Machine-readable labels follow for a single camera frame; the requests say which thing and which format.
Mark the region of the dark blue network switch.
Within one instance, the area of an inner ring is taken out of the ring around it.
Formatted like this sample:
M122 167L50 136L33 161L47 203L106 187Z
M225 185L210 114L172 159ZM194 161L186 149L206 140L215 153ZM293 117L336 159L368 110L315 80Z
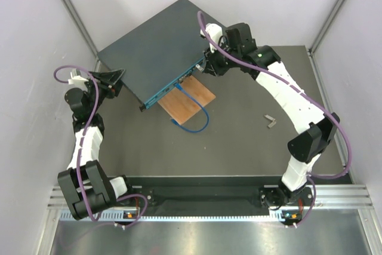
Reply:
M177 0L98 52L110 70L124 69L122 82L140 110L153 106L203 63L210 44L200 36L198 11L190 0Z

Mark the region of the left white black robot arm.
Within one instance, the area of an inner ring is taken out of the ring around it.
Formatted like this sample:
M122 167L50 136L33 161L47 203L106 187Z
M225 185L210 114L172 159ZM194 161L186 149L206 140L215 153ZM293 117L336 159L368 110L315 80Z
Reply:
M76 220L86 217L96 220L117 201L129 205L135 200L135 190L127 185L125 177L108 178L98 161L104 122L97 111L104 99L119 95L124 72L124 69L88 72L73 66L66 80L71 88L64 100L72 111L75 148L69 165L58 174L57 180Z

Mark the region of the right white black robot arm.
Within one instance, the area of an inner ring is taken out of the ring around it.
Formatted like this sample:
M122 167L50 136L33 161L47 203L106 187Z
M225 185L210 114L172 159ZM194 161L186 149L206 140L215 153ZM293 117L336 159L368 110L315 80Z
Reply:
M240 68L274 98L293 123L297 136L288 142L291 157L276 190L276 205L295 203L307 183L308 173L334 138L337 127L331 120L338 120L337 114L327 116L304 98L304 91L291 78L274 49L257 46L248 24L223 29L208 23L200 36L210 45L204 52L206 73L223 76L229 69Z

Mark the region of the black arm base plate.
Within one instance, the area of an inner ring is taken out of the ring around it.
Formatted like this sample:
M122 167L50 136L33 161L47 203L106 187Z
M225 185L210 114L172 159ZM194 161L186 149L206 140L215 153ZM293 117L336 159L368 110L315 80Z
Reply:
M147 197L148 213L158 216L259 214L313 200L311 188L288 191L278 176L134 176L127 183Z

